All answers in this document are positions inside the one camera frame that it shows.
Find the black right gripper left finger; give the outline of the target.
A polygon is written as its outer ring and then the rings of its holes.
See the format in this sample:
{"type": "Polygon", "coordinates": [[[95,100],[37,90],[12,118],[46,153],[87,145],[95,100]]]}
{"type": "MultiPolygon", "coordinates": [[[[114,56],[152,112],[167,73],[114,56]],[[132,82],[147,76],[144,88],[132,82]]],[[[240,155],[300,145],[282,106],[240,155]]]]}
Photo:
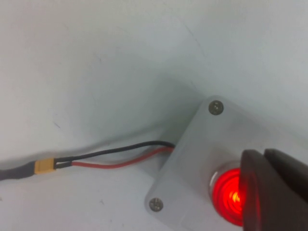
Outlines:
{"type": "Polygon", "coordinates": [[[282,180],[256,150],[245,150],[240,162],[239,191],[244,231],[306,231],[308,200],[282,180]]]}

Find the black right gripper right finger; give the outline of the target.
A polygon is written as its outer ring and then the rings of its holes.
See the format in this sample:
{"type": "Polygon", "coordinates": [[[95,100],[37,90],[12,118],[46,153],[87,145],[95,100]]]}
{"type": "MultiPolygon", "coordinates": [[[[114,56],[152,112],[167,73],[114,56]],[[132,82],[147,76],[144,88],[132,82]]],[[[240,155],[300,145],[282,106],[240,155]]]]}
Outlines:
{"type": "Polygon", "coordinates": [[[302,199],[308,199],[308,166],[277,149],[266,149],[264,157],[288,185],[302,199]]]}

